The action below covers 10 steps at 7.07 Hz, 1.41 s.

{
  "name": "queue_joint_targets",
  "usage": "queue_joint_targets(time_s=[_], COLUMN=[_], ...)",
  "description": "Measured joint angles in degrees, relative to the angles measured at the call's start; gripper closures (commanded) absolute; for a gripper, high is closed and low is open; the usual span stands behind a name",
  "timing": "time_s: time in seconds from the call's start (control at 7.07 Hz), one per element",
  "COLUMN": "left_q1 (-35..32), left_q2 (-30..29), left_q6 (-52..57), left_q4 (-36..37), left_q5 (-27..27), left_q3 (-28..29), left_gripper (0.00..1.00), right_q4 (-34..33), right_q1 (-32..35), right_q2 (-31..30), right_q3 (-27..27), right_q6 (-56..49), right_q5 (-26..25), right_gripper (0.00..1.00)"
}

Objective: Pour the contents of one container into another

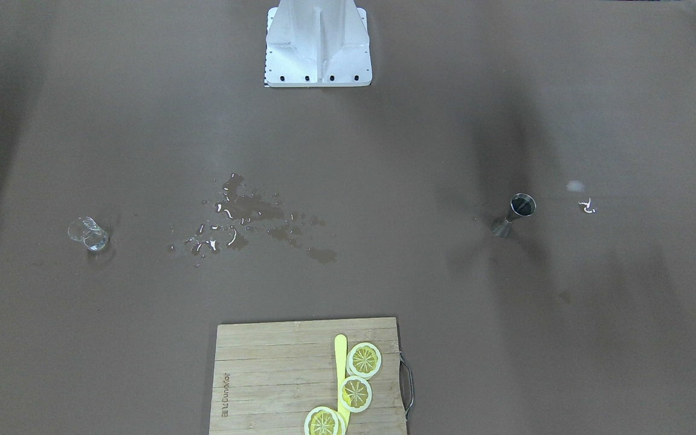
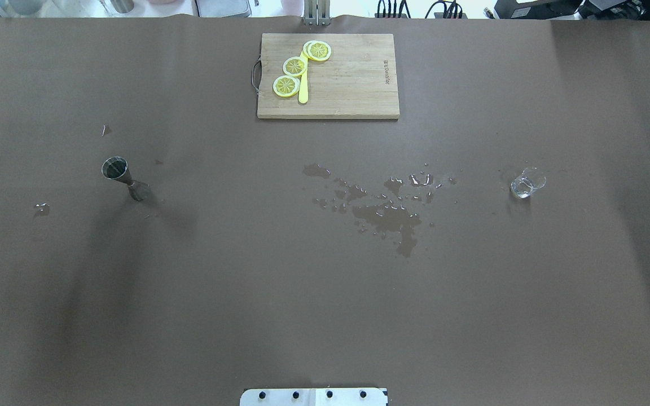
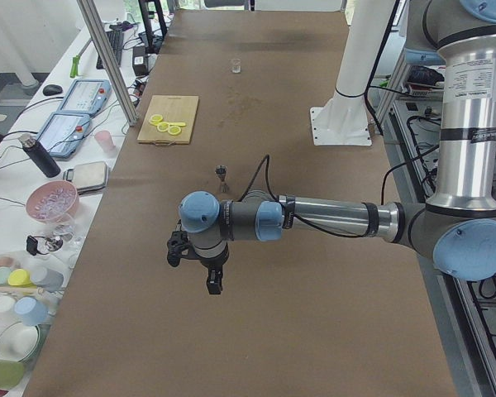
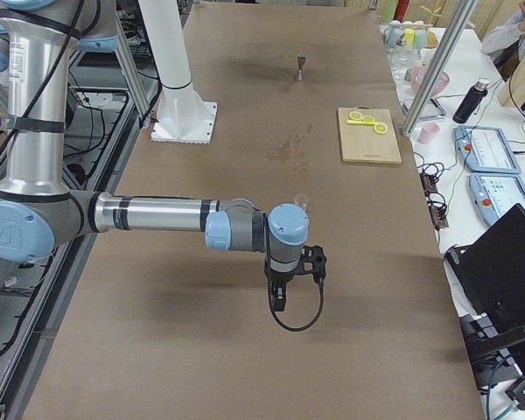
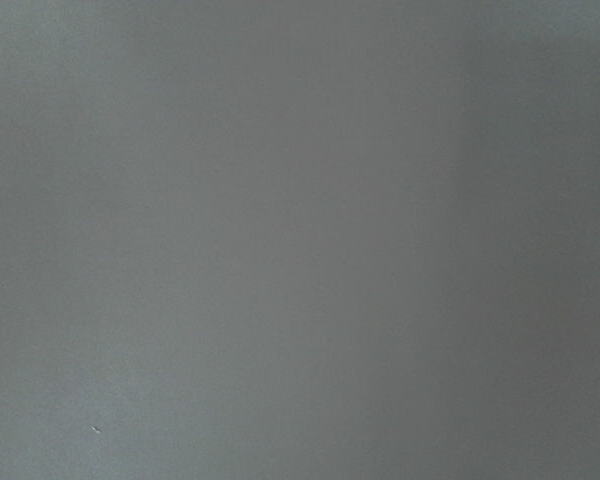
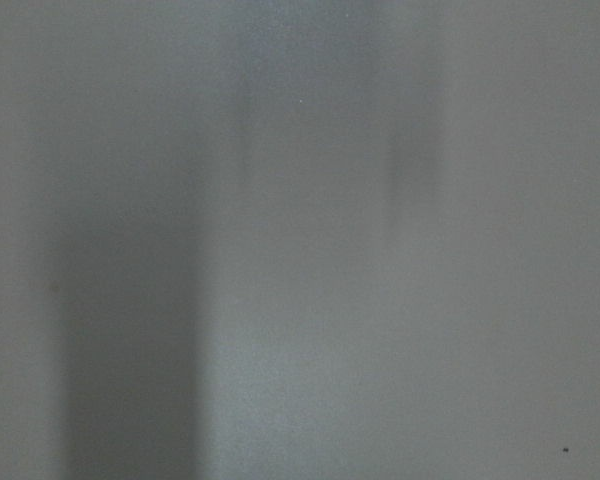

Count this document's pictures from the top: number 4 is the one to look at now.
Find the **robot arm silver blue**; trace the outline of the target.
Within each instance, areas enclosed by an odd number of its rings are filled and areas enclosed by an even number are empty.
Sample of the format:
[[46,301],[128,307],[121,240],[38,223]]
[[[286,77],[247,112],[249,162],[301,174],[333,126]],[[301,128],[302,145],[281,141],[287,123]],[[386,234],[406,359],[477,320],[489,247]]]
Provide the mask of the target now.
[[269,307],[280,312],[287,283],[321,283],[319,249],[306,245],[305,211],[282,204],[270,213],[246,199],[116,197],[73,190],[62,179],[69,58],[77,48],[114,50],[112,1],[2,1],[9,38],[9,136],[0,179],[0,257],[26,263],[82,235],[111,229],[198,231],[210,249],[262,252]]

